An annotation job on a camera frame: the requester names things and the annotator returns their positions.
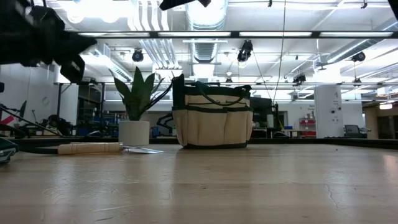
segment ceiling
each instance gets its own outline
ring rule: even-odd
[[[98,7],[90,10],[79,23],[68,20],[68,12],[74,6],[73,1],[48,0],[48,5],[53,7],[58,15],[67,23],[68,29],[78,31],[131,31],[127,24],[127,18],[132,15],[130,0],[111,1],[107,8]],[[257,0],[229,0],[226,11],[224,30],[283,30],[284,26],[284,1],[273,0],[272,7],[268,1]],[[361,9],[363,0],[287,0],[285,12],[285,30],[363,30],[370,31],[383,22],[394,17],[394,13],[387,0],[368,0],[368,7]],[[116,13],[119,19],[114,23],[106,23],[101,19],[104,12]],[[170,30],[188,30],[185,8],[179,7],[167,12],[167,22]],[[183,39],[173,39],[173,47],[179,65],[183,73],[193,75],[192,54],[189,44],[184,44]],[[260,81],[260,73],[266,81],[277,82],[281,80],[291,81],[290,74],[294,68],[304,61],[316,56],[330,54],[344,45],[354,41],[353,39],[253,39],[255,57],[249,58],[244,68],[239,68],[236,63],[236,54],[242,46],[243,39],[228,39],[227,43],[220,44],[218,54],[213,62],[217,63],[214,69],[214,79],[221,82],[226,77],[226,72],[231,72],[234,82]],[[144,51],[142,62],[133,62],[131,57],[134,49],[142,48],[139,39],[101,39],[107,44],[113,60],[119,62],[128,71],[139,67],[142,71],[152,72],[153,62]],[[373,45],[364,50],[366,60],[356,64],[342,61],[338,63],[343,81],[351,82],[354,75],[361,75],[379,70],[396,63],[392,58],[398,58],[398,40],[389,39]],[[282,53],[282,65],[280,66],[280,54]],[[85,55],[87,64],[85,75],[95,77],[106,82],[112,80],[112,76],[103,63],[92,55]],[[304,72],[307,81],[311,80],[314,73],[309,67]],[[395,70],[388,73],[380,73],[366,80],[366,82],[380,82],[386,77],[394,77]]]

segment fluorescent light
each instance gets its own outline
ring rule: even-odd
[[[379,105],[380,110],[389,110],[392,108],[392,104],[390,103],[381,103]]]
[[[148,32],[79,32],[79,34],[95,38],[149,37]]]
[[[159,32],[159,37],[229,37],[231,32],[195,31],[195,32]]]
[[[312,32],[240,32],[240,37],[309,37]]]
[[[390,37],[393,32],[322,32],[320,37]]]
[[[182,40],[184,44],[226,44],[228,40]]]

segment bag handle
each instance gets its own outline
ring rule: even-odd
[[[211,99],[211,98],[210,98],[208,95],[206,95],[206,93],[203,91],[204,88],[208,88],[208,86],[207,86],[206,84],[203,84],[202,82],[196,81],[196,82],[195,82],[195,87],[198,88],[200,94],[201,94],[203,97],[205,97],[208,101],[210,101],[210,102],[212,102],[212,103],[214,103],[215,105],[218,105],[218,106],[232,106],[232,105],[235,105],[236,103],[239,103],[245,96],[247,96],[248,93],[249,93],[250,90],[251,90],[251,87],[250,87],[249,85],[244,85],[244,86],[237,87],[237,88],[235,88],[235,89],[241,89],[241,90],[244,89],[244,93],[239,97],[239,99],[237,99],[237,100],[234,101],[234,102],[230,102],[230,103],[219,103],[219,102],[217,102],[217,101]]]

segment bag pocket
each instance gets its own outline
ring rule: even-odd
[[[187,106],[188,143],[196,146],[219,146],[224,143],[226,109]]]
[[[173,119],[177,131],[177,139],[180,145],[187,145],[188,136],[188,113],[187,110],[175,110],[173,108]]]
[[[251,135],[251,120],[251,108],[228,108],[224,130],[224,144],[246,143]]]

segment wooden table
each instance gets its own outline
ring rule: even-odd
[[[398,151],[251,145],[0,167],[0,223],[397,223]]]

